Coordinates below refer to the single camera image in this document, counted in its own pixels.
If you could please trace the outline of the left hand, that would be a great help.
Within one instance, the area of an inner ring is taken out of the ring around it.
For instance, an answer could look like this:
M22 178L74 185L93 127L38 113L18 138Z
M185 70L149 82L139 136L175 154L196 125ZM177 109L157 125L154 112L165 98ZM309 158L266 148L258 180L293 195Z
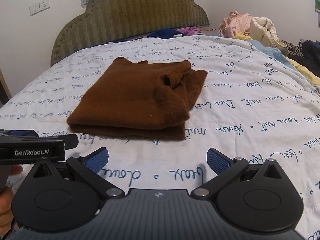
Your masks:
M11 223L13 220L13 214L11 211L11 203L14 197L13 191L10 187L5 186L3 191L1 192L0 198L0 234L1 236L8 233L11 229Z

